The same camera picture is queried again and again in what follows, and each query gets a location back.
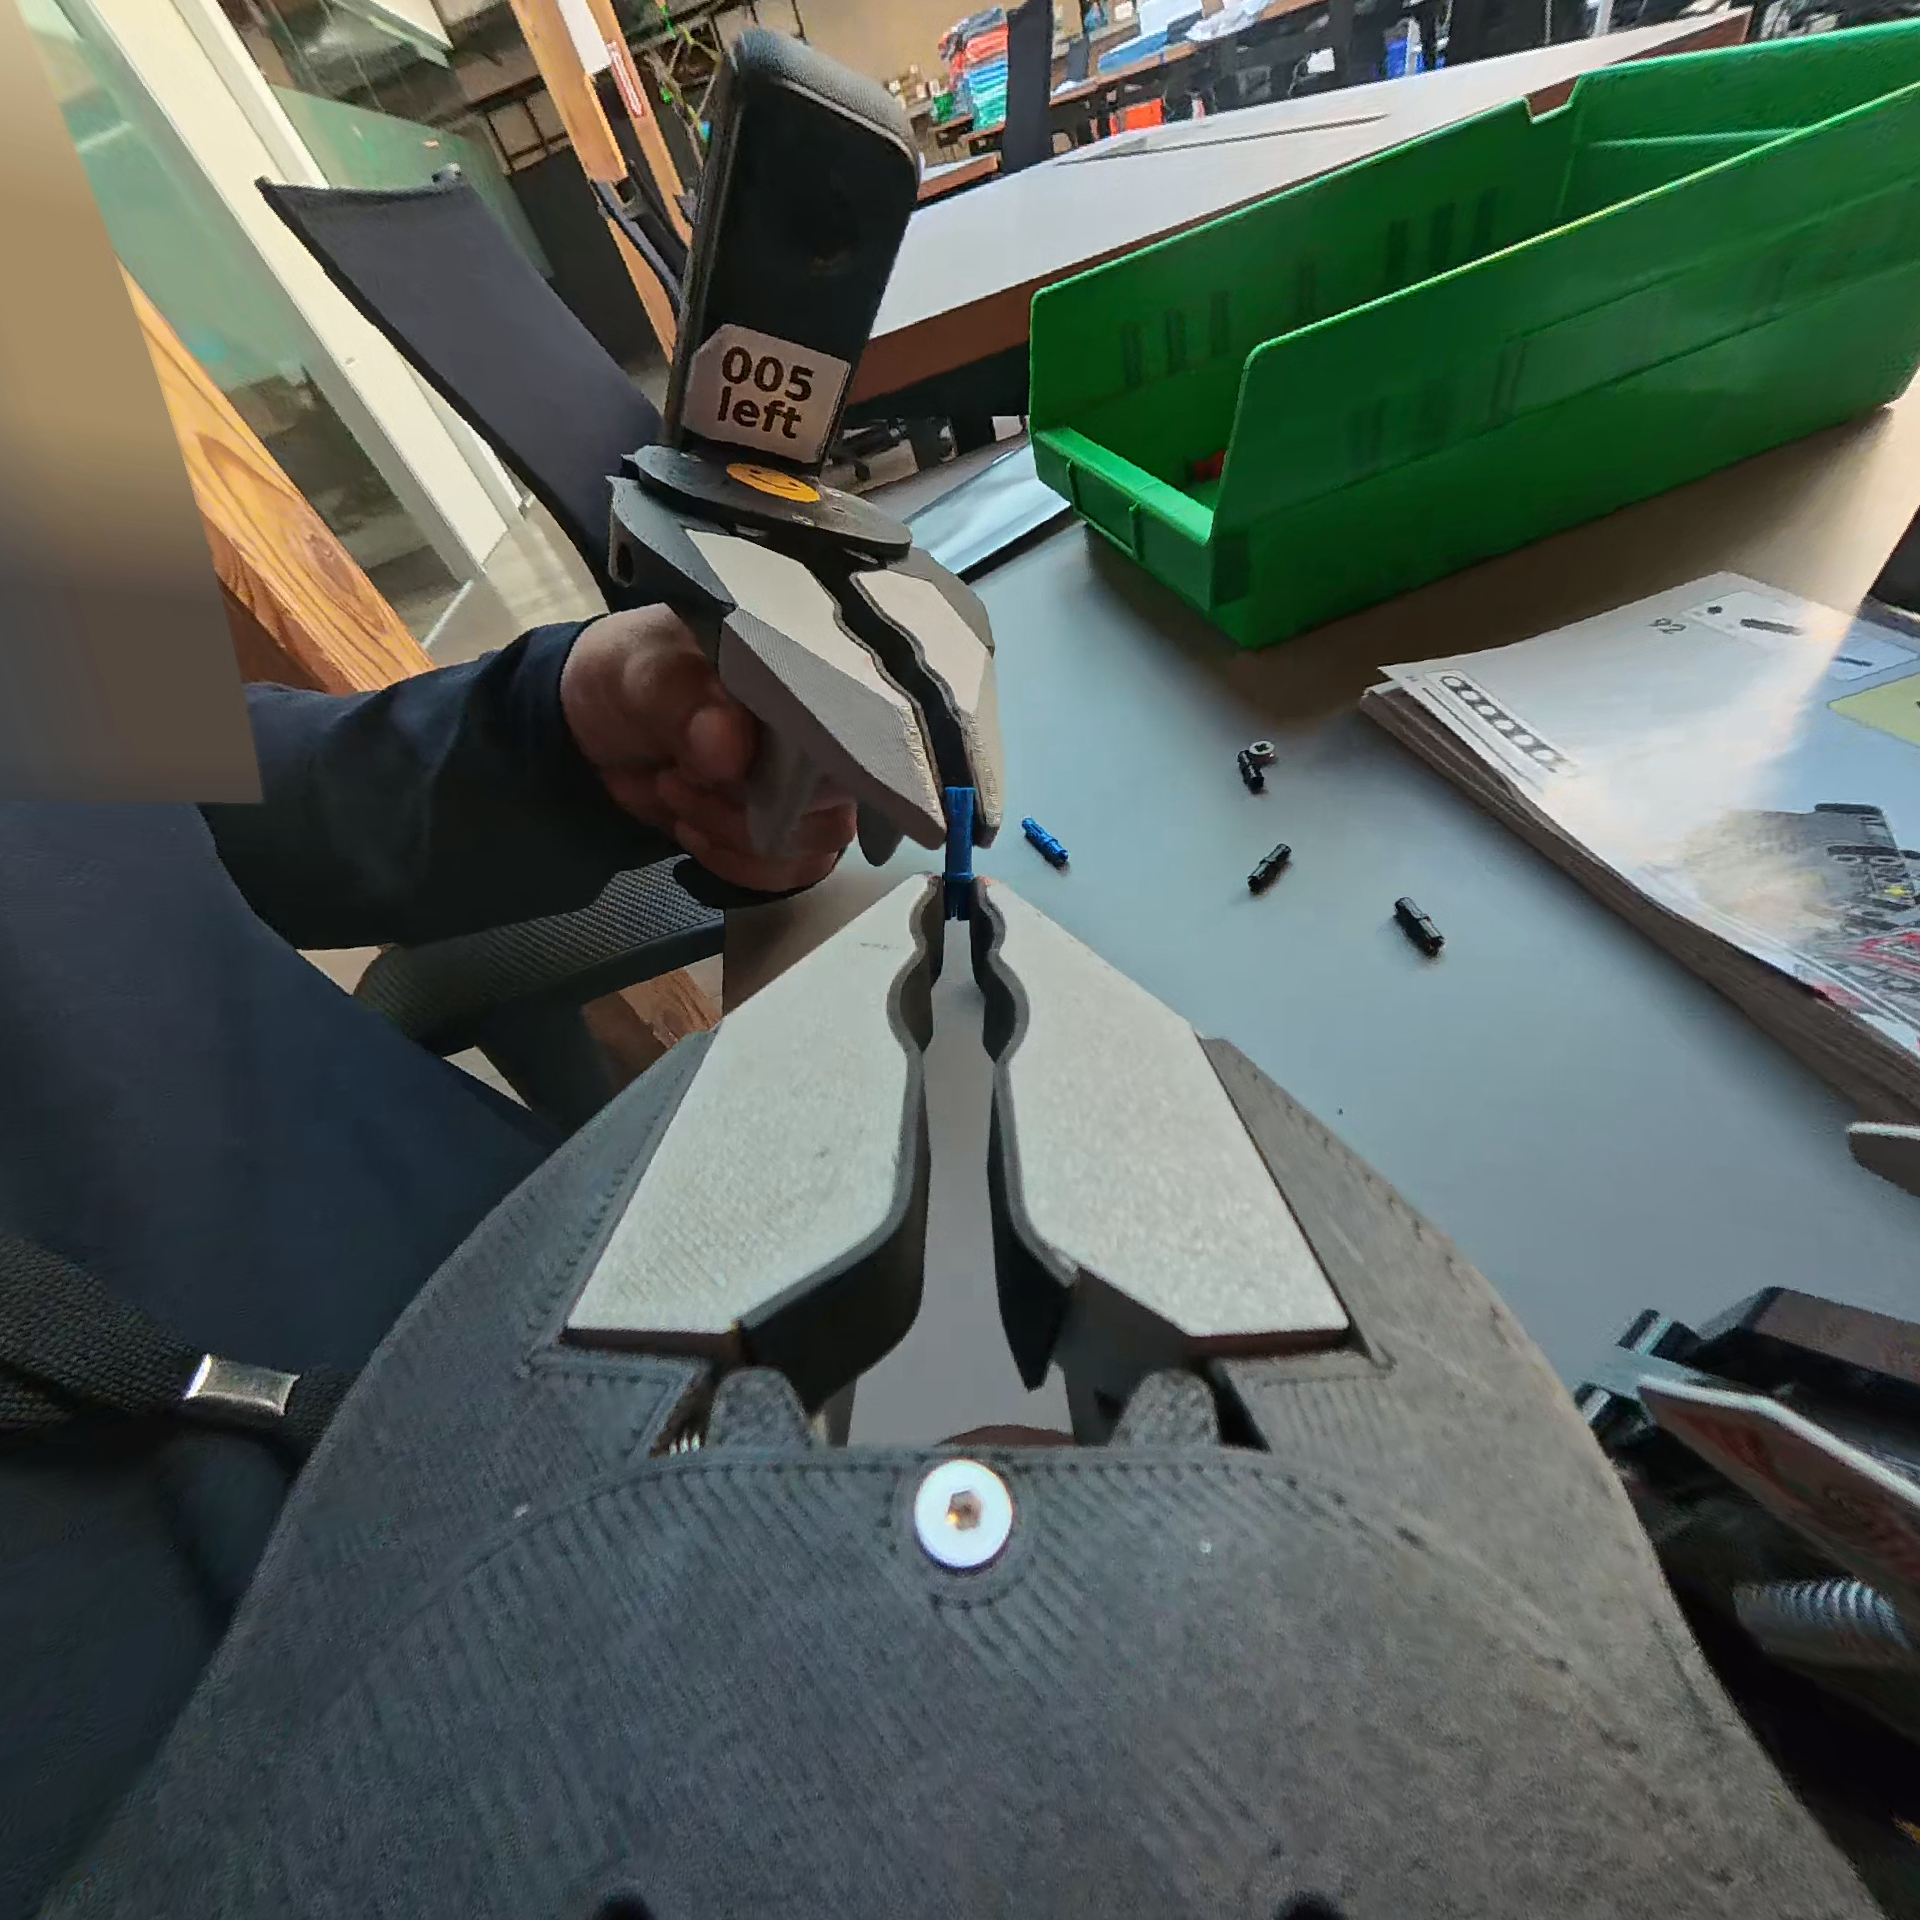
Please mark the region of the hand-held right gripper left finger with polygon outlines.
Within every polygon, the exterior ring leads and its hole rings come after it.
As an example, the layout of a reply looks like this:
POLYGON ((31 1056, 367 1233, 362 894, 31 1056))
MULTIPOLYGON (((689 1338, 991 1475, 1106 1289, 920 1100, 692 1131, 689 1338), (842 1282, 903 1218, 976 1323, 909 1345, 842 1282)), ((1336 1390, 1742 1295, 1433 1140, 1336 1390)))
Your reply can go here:
POLYGON ((776 1372, 815 1414, 913 1327, 943 884, 903 881, 727 1015, 572 1308, 601 1354, 776 1372))

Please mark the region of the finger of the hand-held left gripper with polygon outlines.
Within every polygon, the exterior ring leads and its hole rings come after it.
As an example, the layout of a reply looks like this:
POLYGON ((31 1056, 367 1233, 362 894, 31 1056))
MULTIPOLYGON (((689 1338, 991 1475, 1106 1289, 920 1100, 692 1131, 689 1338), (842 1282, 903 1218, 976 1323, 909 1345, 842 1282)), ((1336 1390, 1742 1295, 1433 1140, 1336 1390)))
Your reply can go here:
POLYGON ((688 535, 728 599, 716 671, 759 723, 748 820, 759 856, 783 854, 821 784, 894 836, 946 839, 943 787, 920 710, 853 636, 836 599, 798 561, 741 535, 688 535))
POLYGON ((854 570, 854 632, 917 710, 938 784, 974 792, 974 843, 991 843, 1002 818, 1002 751, 983 601, 927 554, 909 552, 854 570))

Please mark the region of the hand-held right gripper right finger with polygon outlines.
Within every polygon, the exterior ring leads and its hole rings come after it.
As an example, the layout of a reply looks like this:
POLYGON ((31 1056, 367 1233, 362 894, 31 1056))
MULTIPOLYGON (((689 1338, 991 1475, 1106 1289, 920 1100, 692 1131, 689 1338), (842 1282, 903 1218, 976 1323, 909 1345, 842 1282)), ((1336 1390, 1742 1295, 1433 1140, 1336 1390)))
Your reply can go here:
POLYGON ((1352 1323, 1193 1026, 1005 882, 983 993, 998 1320, 1102 1444, 1140 1382, 1334 1354, 1352 1323))

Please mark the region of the person's left forearm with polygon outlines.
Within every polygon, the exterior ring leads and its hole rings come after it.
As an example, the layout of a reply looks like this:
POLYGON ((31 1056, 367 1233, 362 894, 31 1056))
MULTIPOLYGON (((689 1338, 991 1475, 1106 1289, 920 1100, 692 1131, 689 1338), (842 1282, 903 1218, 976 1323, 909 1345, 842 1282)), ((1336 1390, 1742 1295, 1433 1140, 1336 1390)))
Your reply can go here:
POLYGON ((432 944, 585 908, 672 857, 568 732, 559 683, 585 632, 356 695, 250 686, 261 803, 201 807, 250 911, 298 950, 432 944))

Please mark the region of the lego instruction booklet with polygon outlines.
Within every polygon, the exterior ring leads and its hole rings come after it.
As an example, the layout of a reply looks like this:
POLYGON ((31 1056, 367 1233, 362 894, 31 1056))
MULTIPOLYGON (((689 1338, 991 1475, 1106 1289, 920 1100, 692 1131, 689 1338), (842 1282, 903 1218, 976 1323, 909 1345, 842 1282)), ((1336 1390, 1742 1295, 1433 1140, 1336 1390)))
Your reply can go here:
POLYGON ((1720 571, 1359 711, 1864 1121, 1918 1115, 1918 640, 1720 571))

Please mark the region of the person's left hand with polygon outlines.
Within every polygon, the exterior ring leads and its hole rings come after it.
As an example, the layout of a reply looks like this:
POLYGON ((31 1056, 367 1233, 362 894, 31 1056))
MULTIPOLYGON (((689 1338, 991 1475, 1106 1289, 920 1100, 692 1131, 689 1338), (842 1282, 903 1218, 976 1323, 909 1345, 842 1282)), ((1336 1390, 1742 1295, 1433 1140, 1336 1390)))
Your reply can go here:
POLYGON ((590 623, 568 648, 559 706, 613 803, 737 890, 808 890, 832 876, 856 836, 853 800, 817 784, 786 839, 769 854, 756 851, 748 784, 761 752, 759 726, 670 608, 590 623))

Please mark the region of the person's dark clothed torso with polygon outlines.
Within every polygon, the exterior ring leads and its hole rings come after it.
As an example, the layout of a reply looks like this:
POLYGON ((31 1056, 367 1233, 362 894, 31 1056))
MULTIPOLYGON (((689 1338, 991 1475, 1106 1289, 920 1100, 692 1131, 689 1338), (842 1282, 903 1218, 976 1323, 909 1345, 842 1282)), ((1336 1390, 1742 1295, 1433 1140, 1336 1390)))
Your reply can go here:
MULTIPOLYGON (((194 1354, 358 1367, 557 1143, 263 924, 194 807, 4 806, 4 1233, 194 1354)), ((167 1738, 295 1472, 165 1418, 4 1435, 4 1915, 167 1738)))

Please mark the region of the green plastic bin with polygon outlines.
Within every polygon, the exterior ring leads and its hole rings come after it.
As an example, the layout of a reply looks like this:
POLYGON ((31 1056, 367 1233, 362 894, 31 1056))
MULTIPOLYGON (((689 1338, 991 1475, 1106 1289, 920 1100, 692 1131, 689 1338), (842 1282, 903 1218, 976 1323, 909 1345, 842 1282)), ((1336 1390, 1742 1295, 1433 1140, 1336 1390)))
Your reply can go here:
POLYGON ((1256 650, 1896 400, 1916 287, 1912 18, 1609 64, 1039 291, 1028 439, 1256 650))

